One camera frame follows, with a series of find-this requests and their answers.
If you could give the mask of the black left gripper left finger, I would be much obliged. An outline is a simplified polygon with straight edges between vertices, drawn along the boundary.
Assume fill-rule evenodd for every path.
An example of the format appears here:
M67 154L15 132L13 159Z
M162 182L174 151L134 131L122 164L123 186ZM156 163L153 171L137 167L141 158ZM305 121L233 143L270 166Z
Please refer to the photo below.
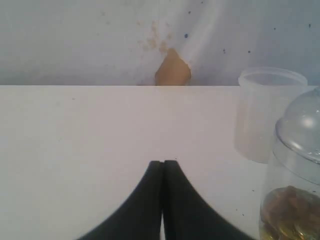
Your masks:
M151 161L124 203L81 240L159 240L164 163Z

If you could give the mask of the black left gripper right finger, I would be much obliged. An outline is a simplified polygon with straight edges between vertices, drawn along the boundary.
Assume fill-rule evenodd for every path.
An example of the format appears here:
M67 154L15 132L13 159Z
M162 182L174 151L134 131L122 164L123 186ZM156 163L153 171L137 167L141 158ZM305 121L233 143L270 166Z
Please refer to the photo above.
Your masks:
M251 239L206 203L177 161L164 162L162 184L162 212L167 240Z

